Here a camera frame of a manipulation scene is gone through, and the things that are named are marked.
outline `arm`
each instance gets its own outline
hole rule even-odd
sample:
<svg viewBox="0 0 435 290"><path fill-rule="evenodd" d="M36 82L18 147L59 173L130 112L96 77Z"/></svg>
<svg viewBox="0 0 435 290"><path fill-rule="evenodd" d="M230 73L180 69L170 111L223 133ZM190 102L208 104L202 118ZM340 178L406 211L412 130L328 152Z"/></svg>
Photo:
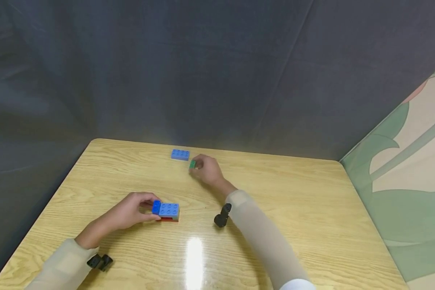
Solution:
<svg viewBox="0 0 435 290"><path fill-rule="evenodd" d="M130 193L101 217L90 222L75 239L65 240L46 260L41 272L26 290L77 289L92 270L87 261L98 252L105 236L137 223L160 219L156 214L139 212L139 207L151 208L156 200L159 198L153 193Z"/></svg>
<svg viewBox="0 0 435 290"><path fill-rule="evenodd" d="M214 158L199 155L194 160L197 168L191 168L190 173L214 187L226 196L227 203L232 204L229 216L263 263L273 288L281 289L289 281L303 280L298 281L298 285L306 287L303 289L314 289L290 244L256 202L224 179Z"/></svg>

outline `green leaf painting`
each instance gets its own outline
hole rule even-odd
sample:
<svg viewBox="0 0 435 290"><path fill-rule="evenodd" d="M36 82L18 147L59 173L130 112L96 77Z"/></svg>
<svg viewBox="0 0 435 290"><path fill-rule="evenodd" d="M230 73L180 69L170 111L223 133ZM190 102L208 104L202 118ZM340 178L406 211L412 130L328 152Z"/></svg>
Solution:
<svg viewBox="0 0 435 290"><path fill-rule="evenodd" d="M369 172L371 161L382 150L399 147L393 138L403 128L408 110L408 103L398 106L342 160L346 173L367 209L372 194L372 179Z"/></svg>
<svg viewBox="0 0 435 290"><path fill-rule="evenodd" d="M433 140L435 124L375 172L370 172L370 167L379 152L399 147L394 138L403 128L408 111L409 103L400 104L342 160L382 238L412 243L388 247L405 281L435 273L435 192L404 189L373 192L373 181Z"/></svg>
<svg viewBox="0 0 435 290"><path fill-rule="evenodd" d="M368 211L386 240L435 240L435 192L404 189L374 192Z"/></svg>
<svg viewBox="0 0 435 290"><path fill-rule="evenodd" d="M435 241L388 250L405 281L435 273Z"/></svg>

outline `dark backdrop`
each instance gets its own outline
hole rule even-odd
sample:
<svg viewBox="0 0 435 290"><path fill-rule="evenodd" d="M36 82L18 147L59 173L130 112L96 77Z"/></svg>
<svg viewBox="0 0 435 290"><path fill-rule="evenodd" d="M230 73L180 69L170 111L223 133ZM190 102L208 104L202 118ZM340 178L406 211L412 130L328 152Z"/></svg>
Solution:
<svg viewBox="0 0 435 290"><path fill-rule="evenodd" d="M435 70L435 0L0 1L0 269L97 137L339 160Z"/></svg>

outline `red lego brick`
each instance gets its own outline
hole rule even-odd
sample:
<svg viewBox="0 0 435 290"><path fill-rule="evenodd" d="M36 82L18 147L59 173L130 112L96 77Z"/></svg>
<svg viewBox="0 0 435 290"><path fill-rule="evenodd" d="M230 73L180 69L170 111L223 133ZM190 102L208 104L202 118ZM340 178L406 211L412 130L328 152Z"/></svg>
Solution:
<svg viewBox="0 0 435 290"><path fill-rule="evenodd" d="M173 220L171 217L162 217L157 222L179 222L179 220Z"/></svg>

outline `forearm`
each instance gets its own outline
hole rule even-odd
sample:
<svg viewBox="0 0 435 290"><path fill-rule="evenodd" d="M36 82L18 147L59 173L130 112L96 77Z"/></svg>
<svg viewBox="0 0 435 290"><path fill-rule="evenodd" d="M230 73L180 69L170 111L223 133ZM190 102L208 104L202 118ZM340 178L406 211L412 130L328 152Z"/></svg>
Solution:
<svg viewBox="0 0 435 290"><path fill-rule="evenodd" d="M227 190L221 192L232 204L229 216L263 263L273 288L295 279L309 280L290 244L256 202L242 190L226 193L229 186L217 188Z"/></svg>
<svg viewBox="0 0 435 290"><path fill-rule="evenodd" d="M98 252L99 243L107 234L108 229L98 219L89 223L77 238L61 244L26 290L76 290L92 269L87 261Z"/></svg>

